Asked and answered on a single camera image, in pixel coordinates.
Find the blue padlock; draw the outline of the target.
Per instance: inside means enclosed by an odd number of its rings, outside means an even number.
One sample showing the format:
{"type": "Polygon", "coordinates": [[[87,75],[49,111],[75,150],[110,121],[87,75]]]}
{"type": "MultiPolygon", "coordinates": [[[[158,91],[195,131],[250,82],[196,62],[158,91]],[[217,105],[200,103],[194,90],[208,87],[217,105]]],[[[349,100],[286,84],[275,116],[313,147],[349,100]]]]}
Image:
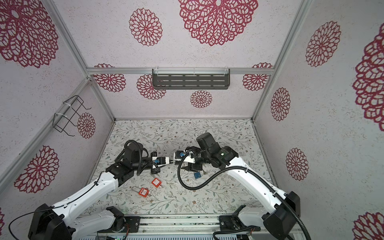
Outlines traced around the blue padlock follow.
{"type": "Polygon", "coordinates": [[[195,172],[195,173],[194,173],[194,178],[195,178],[195,180],[200,180],[200,179],[202,179],[204,176],[205,176],[205,172],[204,172],[204,171],[202,171],[202,172],[195,172]]]}

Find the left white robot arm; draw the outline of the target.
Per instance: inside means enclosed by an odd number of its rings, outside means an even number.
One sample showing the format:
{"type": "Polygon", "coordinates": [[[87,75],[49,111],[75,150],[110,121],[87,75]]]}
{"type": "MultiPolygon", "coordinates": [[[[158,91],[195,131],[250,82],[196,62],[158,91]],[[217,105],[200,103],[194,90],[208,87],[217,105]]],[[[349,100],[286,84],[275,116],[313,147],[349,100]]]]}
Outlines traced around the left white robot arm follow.
{"type": "Polygon", "coordinates": [[[146,151],[142,144],[129,143],[116,157],[115,162],[101,172],[94,182],[53,206],[39,206],[34,212],[28,238],[77,240],[98,231],[124,231],[127,227],[125,215],[116,207],[107,207],[88,217],[82,218],[80,215],[135,174],[140,175],[144,170],[157,174],[161,167],[173,163],[169,157],[159,157],[157,152],[143,157],[142,154],[146,151]]]}

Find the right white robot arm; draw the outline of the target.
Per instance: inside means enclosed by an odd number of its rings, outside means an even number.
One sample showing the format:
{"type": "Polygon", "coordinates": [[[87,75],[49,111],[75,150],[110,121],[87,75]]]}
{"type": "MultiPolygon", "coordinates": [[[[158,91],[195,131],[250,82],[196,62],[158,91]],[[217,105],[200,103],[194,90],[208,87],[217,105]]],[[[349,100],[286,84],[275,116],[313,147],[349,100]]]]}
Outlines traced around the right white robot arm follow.
{"type": "Polygon", "coordinates": [[[295,224],[302,226],[300,220],[300,197],[267,182],[245,163],[239,154],[228,146],[220,147],[210,133],[197,137],[198,147],[187,147],[176,151],[174,159],[179,163],[177,175],[181,185],[195,191],[203,188],[220,174],[227,173],[242,184],[264,207],[257,210],[241,205],[232,215],[220,216],[220,230],[214,232],[214,239],[219,234],[260,231],[264,227],[277,240],[291,239],[290,232],[295,224]],[[199,172],[204,164],[210,164],[219,171],[197,187],[187,186],[181,177],[181,170],[199,172]]]}

